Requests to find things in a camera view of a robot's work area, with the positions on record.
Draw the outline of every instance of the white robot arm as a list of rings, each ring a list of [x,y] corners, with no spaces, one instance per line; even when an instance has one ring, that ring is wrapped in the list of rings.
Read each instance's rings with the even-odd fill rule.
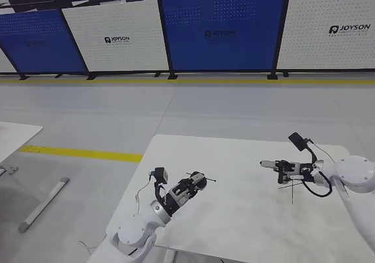
[[[355,227],[375,254],[375,162],[360,156],[349,156],[338,162],[317,160],[307,145],[312,142],[310,139],[303,139],[298,133],[293,133],[289,139],[300,151],[306,149],[311,153],[311,163],[262,160],[260,165],[278,172],[278,183],[302,181],[318,197],[329,196],[332,187],[336,187]],[[323,195],[315,193],[307,182],[325,186],[329,191]],[[358,194],[348,194],[345,186]]]
[[[111,244],[125,255],[122,257],[124,262],[143,262],[156,241],[155,230],[165,227],[173,214],[207,185],[207,178],[203,173],[193,172],[189,178],[182,179],[162,197],[160,189],[168,182],[166,170],[162,167],[155,168],[149,176],[149,180],[152,176],[156,179],[156,200],[142,209],[141,214],[129,216],[110,239]],[[131,252],[124,253],[123,246],[131,247]]]

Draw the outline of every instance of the blue panel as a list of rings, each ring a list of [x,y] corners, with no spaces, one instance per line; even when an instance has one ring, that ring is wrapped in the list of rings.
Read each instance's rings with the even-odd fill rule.
[[[282,3],[163,0],[174,69],[271,69]]]
[[[58,10],[0,14],[0,43],[21,72],[84,72]]]

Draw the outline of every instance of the yellow tape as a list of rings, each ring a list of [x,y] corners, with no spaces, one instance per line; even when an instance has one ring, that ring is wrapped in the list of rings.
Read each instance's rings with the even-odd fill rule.
[[[23,153],[41,153],[45,155],[63,155],[80,158],[94,158],[102,160],[119,160],[122,162],[141,162],[143,155],[136,155],[132,153],[113,153],[113,152],[101,152],[101,151],[90,151],[82,149],[69,149],[69,148],[56,148],[56,147],[44,147],[27,145],[20,150]]]
[[[27,79],[27,80],[0,80],[0,84],[294,84],[294,85],[375,85],[375,80],[255,80],[255,79],[189,79],[179,78],[167,80],[166,78],[149,79],[97,79],[97,80],[67,80],[67,79]]]

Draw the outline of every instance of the white table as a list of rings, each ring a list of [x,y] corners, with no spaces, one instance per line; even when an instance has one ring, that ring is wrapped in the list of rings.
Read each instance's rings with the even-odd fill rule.
[[[340,146],[320,146],[335,159],[349,155]],[[318,158],[327,158],[314,151]],[[209,181],[166,228],[157,229],[156,246],[242,262],[375,262],[336,191],[322,199],[298,185],[292,204],[291,187],[278,189],[277,174],[259,165],[260,160],[282,159],[311,161],[309,153],[292,143],[156,135],[106,232],[112,236],[119,222],[136,213],[135,193],[147,182],[149,171],[163,166],[168,189],[186,172],[203,172],[217,182]],[[151,183],[141,191],[141,207],[154,199]]]
[[[11,175],[17,171],[18,168],[12,167],[7,163],[6,159],[36,136],[42,129],[43,127],[41,126],[0,122],[0,175],[5,172]],[[28,216],[19,228],[21,233],[28,229],[31,223],[41,214],[43,209],[51,202],[67,181],[68,179],[63,178],[49,194],[47,200],[42,202],[30,216]]]

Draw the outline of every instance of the floor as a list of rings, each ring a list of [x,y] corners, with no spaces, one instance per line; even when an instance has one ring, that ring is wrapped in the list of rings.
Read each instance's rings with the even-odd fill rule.
[[[180,77],[193,78],[209,76]],[[375,74],[292,74],[290,79],[375,80]],[[30,141],[40,146],[142,154],[157,133],[287,141],[299,132],[375,160],[375,84],[0,83],[0,121],[43,126]],[[11,162],[19,171],[0,178],[1,263],[86,262],[89,253],[78,241],[90,247],[102,241],[137,167],[32,153],[15,153]],[[19,234],[19,223],[63,176],[71,182]],[[220,261],[180,254],[177,263],[187,262]]]

